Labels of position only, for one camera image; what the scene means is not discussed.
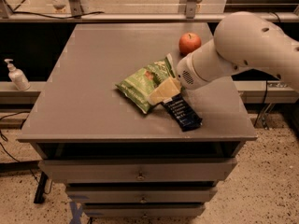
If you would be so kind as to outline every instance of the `dark blue package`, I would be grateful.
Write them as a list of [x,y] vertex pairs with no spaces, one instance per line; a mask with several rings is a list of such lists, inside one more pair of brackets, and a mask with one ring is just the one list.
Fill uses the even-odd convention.
[[181,94],[164,100],[162,106],[176,120],[183,132],[197,129],[202,125],[203,119],[195,113]]

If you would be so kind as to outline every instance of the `table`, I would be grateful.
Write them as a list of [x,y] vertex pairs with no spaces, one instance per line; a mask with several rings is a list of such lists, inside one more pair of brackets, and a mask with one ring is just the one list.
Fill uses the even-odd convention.
[[78,24],[40,93],[20,142],[42,157],[41,170],[64,183],[90,217],[198,216],[257,138],[230,77],[184,99],[203,118],[182,132],[161,105],[144,115],[115,84],[169,52],[206,23]]

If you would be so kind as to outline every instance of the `floor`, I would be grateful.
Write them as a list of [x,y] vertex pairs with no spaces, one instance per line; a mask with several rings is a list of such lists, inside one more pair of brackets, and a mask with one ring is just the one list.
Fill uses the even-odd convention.
[[[299,139],[280,112],[268,117],[269,130],[259,125],[258,139],[247,142],[237,155],[238,165],[218,184],[218,192],[196,218],[96,218],[98,224],[239,224],[299,223]],[[19,161],[40,159],[29,144],[16,141],[20,130],[2,130],[6,151]],[[1,148],[1,162],[12,160]],[[45,202],[34,204],[37,182],[30,172],[0,173],[0,217],[6,224],[71,223],[71,200],[64,186],[47,182]],[[88,223],[82,214],[78,222]]]

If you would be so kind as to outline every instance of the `red apple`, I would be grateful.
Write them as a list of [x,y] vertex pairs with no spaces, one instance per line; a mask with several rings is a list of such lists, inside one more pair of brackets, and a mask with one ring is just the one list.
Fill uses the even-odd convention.
[[178,42],[179,51],[183,55],[187,55],[190,52],[195,51],[202,45],[202,40],[198,34],[186,33],[183,34]]

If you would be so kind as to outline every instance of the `pump bottle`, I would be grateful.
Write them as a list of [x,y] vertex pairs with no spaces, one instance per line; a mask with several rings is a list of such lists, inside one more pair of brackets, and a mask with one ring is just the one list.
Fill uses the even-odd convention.
[[15,84],[17,89],[19,91],[25,91],[29,89],[30,83],[23,73],[22,70],[17,69],[14,64],[12,63],[13,60],[11,59],[5,59],[4,60],[7,63],[7,68],[9,70],[8,76],[11,79],[11,81]]

